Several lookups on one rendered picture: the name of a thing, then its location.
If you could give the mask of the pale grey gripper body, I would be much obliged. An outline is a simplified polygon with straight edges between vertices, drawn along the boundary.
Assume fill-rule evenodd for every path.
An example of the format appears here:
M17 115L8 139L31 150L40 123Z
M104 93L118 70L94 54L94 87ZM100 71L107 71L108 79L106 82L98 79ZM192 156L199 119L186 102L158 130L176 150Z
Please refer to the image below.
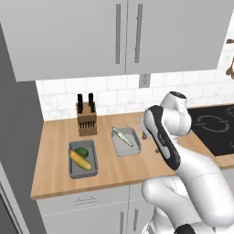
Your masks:
M137 117L136 122L139 125L139 128L142 131L142 134L143 134L143 131L144 131L146 133L146 135L147 135L146 128L144 126L144 117Z

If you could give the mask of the silver fish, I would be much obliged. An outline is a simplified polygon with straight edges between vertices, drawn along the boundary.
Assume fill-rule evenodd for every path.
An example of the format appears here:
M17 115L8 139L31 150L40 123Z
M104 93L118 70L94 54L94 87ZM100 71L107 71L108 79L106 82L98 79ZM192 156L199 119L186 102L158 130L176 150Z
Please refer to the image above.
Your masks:
M117 128L112 127L112 130L117 134L117 136L124 141L126 144L128 144L130 147L133 147L133 143Z

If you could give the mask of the grey container with fish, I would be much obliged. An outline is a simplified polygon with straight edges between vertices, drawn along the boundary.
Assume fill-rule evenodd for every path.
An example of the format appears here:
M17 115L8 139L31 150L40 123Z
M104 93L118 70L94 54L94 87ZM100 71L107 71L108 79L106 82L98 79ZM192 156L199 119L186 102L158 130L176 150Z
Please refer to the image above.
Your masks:
M122 132L129 139L129 141L133 144L133 147L128 145L114 131L112 131L112 142L115 153L118 156L139 154L141 152L141 143L134 128L119 128L119 131Z

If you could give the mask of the grey container with vegetables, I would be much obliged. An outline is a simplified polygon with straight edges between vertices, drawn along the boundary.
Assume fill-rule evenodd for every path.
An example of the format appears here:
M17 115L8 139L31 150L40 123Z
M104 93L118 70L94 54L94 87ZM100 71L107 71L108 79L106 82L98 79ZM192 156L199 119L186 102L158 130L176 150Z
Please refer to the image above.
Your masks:
M97 163L97 156L95 151L95 145L93 140L86 140L86 141L77 141L77 142L70 142L69 149L75 150L76 148L83 147L88 151L87 160L91 164L91 170L87 171L80 166L78 166L71 158L69 158L69 175L72 179L83 178L83 177L90 177L95 176L98 174L98 163Z

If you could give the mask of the green avocado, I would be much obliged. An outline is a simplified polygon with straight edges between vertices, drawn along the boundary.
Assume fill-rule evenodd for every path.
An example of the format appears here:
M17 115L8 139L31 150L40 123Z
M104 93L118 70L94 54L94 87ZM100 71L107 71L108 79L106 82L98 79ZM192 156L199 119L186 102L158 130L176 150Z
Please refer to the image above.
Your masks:
M79 147L75 149L75 152L79 155L81 155L83 158L87 158L89 155L89 152L86 148L84 147Z

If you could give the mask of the yellow cucumber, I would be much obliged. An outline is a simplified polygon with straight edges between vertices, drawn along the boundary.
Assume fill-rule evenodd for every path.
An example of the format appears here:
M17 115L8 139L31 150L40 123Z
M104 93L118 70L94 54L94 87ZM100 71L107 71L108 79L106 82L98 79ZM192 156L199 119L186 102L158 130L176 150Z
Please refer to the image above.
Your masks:
M78 165L82 169L86 171L90 171L92 169L91 163L76 152L69 150L69 157L76 165Z

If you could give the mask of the grey fridge freezer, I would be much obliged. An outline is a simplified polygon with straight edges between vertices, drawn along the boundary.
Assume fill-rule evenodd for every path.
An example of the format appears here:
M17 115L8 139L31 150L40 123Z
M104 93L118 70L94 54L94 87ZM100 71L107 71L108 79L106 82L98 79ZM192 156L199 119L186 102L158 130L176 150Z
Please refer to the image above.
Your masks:
M43 122L36 83L16 81L0 25L0 163L29 234L46 234L30 198Z

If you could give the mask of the wooden knife block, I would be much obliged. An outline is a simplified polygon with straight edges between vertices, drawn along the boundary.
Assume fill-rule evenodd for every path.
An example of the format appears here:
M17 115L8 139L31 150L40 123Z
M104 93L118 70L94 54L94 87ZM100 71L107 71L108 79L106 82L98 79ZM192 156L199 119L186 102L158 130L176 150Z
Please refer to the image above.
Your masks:
M83 103L82 113L77 112L77 119L80 136L97 134L97 114L90 111L90 106L87 102Z

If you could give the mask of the black hob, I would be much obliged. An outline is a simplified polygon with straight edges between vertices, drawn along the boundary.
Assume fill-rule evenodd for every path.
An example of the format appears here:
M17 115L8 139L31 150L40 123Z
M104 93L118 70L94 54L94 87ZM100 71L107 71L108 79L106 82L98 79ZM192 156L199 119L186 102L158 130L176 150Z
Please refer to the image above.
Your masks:
M234 154L234 104L193 108L192 131L214 156Z

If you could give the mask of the grey base cupboard door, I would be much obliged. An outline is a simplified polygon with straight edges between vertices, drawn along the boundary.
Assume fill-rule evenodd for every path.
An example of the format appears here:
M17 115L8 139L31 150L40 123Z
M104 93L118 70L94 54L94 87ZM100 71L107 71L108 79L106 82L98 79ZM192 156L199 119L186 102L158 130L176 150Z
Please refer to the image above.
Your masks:
M89 207L43 216L47 234L120 234L120 215L124 212L126 233L128 203Z
M154 206L148 204L142 195L142 184L130 185L127 234L142 234L154 214ZM137 230L133 231L134 210L139 209Z

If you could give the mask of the grey drawer front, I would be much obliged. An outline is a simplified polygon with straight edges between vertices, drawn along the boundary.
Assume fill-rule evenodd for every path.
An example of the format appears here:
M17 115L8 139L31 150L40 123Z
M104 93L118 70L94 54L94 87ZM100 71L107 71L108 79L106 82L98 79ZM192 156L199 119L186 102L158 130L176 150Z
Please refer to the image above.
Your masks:
M97 197L98 202L89 204L78 204L73 206L73 201L78 197L81 199L88 197ZM42 216L48 216L52 214L58 214L71 210L78 210L89 207L99 207L102 205L116 204L128 200L129 187L118 186L112 188L106 188L101 190L94 190L90 192L83 192L73 195L65 195L60 197L50 197L39 199L37 205Z

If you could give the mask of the grey wall outlet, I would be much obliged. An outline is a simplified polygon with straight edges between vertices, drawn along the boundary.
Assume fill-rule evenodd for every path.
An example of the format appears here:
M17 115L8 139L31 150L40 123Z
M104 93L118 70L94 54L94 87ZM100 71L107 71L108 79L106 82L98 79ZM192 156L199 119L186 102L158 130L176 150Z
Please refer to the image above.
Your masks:
M149 88L150 87L150 81L151 81L151 75L150 74L141 74L139 78L139 87L140 88Z

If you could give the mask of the grey wall cupboard door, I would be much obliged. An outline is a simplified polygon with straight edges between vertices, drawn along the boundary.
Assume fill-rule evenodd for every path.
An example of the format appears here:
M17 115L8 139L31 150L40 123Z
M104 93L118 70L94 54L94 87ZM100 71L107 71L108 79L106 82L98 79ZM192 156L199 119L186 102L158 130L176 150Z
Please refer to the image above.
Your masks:
M134 63L138 4L143 4L139 63ZM126 72L215 69L234 0L129 0Z
M17 81L124 74L126 19L127 0L0 0L0 25Z

